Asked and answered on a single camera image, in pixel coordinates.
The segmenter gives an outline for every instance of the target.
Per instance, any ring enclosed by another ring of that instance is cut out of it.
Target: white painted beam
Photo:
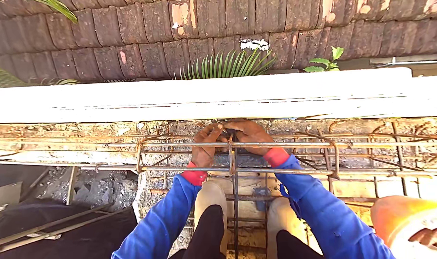
[[[0,88],[0,123],[437,116],[437,77],[408,68]]]

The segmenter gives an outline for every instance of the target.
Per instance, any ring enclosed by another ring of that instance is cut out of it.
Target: hands
[[[196,143],[214,143],[222,133],[222,124],[210,124],[193,137]],[[212,167],[215,147],[192,147],[191,162],[197,167]]]
[[[240,142],[274,142],[265,130],[253,121],[235,119],[224,124],[226,129],[236,130],[236,137]],[[269,147],[247,147],[246,150],[256,155],[265,155]]]

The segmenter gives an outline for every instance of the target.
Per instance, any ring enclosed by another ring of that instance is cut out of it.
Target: terracotta roof
[[[437,0],[32,0],[0,2],[0,66],[23,80],[172,77],[184,63],[264,39],[274,69],[342,59],[437,53]]]

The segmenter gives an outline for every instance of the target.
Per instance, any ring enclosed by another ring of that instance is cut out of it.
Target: blue long sleeve shirt
[[[302,169],[293,155],[277,168]],[[297,216],[311,227],[326,258],[394,258],[382,239],[318,179],[295,174],[276,174],[276,177],[288,190]],[[176,175],[170,191],[113,252],[112,259],[167,258],[200,189]]]

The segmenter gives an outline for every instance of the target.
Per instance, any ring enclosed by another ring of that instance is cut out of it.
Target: red wristband
[[[197,166],[190,161],[190,163],[187,166],[188,168],[196,168]],[[189,183],[196,186],[201,186],[202,183],[207,178],[207,172],[206,171],[183,171],[181,174]]]
[[[287,161],[289,154],[282,147],[274,147],[266,153],[263,158],[270,163],[272,167],[278,167]]]

